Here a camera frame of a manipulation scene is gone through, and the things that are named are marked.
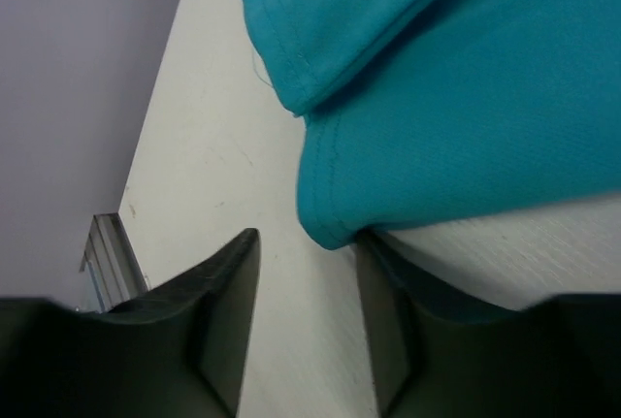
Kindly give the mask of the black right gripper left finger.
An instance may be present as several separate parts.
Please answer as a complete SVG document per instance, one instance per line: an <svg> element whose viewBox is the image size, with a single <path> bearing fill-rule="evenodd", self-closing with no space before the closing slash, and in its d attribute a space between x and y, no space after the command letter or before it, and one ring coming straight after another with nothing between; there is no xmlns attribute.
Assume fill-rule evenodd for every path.
<svg viewBox="0 0 621 418"><path fill-rule="evenodd" d="M260 235L104 313L1 302L5 417L234 417L260 268Z"/></svg>

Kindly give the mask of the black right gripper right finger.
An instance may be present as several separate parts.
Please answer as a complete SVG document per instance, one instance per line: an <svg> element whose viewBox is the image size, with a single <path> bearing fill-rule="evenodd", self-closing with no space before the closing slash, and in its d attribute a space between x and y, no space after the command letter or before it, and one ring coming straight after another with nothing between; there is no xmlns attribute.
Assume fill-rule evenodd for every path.
<svg viewBox="0 0 621 418"><path fill-rule="evenodd" d="M382 417L616 417L620 298L485 302L378 235L356 239L376 409Z"/></svg>

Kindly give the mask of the teal t shirt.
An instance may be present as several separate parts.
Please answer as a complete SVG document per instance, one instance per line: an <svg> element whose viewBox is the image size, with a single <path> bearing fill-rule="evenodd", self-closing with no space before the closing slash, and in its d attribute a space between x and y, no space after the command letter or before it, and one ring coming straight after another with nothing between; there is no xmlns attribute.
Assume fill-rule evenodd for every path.
<svg viewBox="0 0 621 418"><path fill-rule="evenodd" d="M620 0L242 0L336 249L620 187Z"/></svg>

